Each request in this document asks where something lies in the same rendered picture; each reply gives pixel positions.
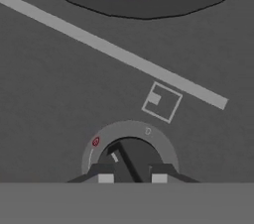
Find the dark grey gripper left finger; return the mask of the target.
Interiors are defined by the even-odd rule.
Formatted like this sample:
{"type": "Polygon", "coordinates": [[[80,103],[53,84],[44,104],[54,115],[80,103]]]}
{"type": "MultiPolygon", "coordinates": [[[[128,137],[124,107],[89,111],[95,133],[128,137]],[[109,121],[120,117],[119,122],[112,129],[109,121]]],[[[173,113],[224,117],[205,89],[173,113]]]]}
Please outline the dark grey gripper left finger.
{"type": "Polygon", "coordinates": [[[99,175],[99,174],[114,174],[114,165],[111,164],[92,164],[89,171],[85,174],[82,174],[72,180],[69,180],[68,183],[81,183],[86,182],[89,179],[99,175]]]}

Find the black stove knob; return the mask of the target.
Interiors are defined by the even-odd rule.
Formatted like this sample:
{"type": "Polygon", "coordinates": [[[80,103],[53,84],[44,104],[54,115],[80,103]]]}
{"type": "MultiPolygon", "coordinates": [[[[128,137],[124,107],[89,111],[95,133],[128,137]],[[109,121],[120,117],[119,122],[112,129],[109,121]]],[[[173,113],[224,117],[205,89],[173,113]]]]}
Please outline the black stove knob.
{"type": "Polygon", "coordinates": [[[161,164],[162,158],[147,141],[124,137],[110,143],[98,162],[113,165],[116,182],[149,182],[150,165],[161,164]]]}

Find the dark grey stove hob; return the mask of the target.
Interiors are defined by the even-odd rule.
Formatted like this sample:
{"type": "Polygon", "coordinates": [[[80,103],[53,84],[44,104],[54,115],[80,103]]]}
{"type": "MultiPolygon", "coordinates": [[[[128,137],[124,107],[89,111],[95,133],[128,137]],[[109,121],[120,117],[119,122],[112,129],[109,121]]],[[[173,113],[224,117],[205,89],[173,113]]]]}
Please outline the dark grey stove hob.
{"type": "Polygon", "coordinates": [[[254,0],[154,20],[0,0],[0,181],[72,180],[124,137],[198,182],[254,182],[254,0]]]}

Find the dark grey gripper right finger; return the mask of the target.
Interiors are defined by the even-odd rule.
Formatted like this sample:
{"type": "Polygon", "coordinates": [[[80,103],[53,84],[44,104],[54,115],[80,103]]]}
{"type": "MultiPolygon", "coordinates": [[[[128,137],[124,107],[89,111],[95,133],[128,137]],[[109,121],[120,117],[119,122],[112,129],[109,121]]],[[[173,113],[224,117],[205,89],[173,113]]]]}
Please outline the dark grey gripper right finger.
{"type": "Polygon", "coordinates": [[[179,173],[172,164],[152,164],[149,167],[150,175],[166,174],[170,178],[180,182],[198,183],[198,180],[179,173]]]}

